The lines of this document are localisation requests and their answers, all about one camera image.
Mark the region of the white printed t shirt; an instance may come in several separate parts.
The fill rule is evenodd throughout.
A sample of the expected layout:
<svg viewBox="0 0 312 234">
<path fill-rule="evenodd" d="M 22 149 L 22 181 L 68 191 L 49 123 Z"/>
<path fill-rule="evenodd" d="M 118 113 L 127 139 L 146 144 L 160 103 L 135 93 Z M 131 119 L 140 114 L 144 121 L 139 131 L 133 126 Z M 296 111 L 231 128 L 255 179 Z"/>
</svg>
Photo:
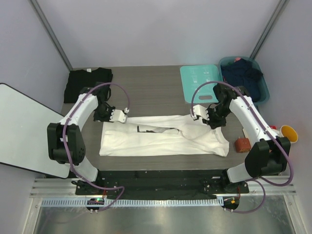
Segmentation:
<svg viewBox="0 0 312 234">
<path fill-rule="evenodd" d="M 226 157 L 229 142 L 190 115 L 130 117 L 103 124 L 100 156 L 172 156 L 213 154 Z"/>
</svg>

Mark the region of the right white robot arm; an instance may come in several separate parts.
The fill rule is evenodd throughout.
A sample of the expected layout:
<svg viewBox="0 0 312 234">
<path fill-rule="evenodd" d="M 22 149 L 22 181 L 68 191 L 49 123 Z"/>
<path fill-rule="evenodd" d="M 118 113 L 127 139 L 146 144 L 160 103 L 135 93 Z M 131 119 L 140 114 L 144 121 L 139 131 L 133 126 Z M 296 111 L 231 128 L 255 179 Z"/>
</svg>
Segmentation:
<svg viewBox="0 0 312 234">
<path fill-rule="evenodd" d="M 238 183 L 256 178 L 274 185 L 274 182 L 265 179 L 290 170 L 289 179 L 279 186 L 289 185 L 294 176 L 293 165 L 289 159 L 291 143 L 286 137 L 280 137 L 266 123 L 255 108 L 251 97 L 244 87 L 233 87 L 227 83 L 217 81 L 213 88 L 218 104 L 214 108 L 206 109 L 203 122 L 212 129 L 225 126 L 226 117 L 233 113 L 247 132 L 251 149 L 243 163 L 225 169 L 221 174 L 220 187 L 230 193 L 237 188 Z"/>
</svg>

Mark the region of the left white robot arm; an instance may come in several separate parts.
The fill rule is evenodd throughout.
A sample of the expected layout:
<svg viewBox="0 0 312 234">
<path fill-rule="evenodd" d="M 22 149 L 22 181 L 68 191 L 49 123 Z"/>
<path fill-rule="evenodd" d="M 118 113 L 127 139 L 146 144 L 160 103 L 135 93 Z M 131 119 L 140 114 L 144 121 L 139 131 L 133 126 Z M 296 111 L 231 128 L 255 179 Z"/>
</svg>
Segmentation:
<svg viewBox="0 0 312 234">
<path fill-rule="evenodd" d="M 90 87 L 83 88 L 70 112 L 60 122 L 48 125 L 47 140 L 49 158 L 69 167 L 77 177 L 88 180 L 87 189 L 97 195 L 103 191 L 104 183 L 97 178 L 98 169 L 85 156 L 81 130 L 90 114 L 94 114 L 94 121 L 110 121 L 115 107 L 107 103 L 111 95 L 109 86 L 102 86 L 88 95 L 90 90 Z"/>
</svg>

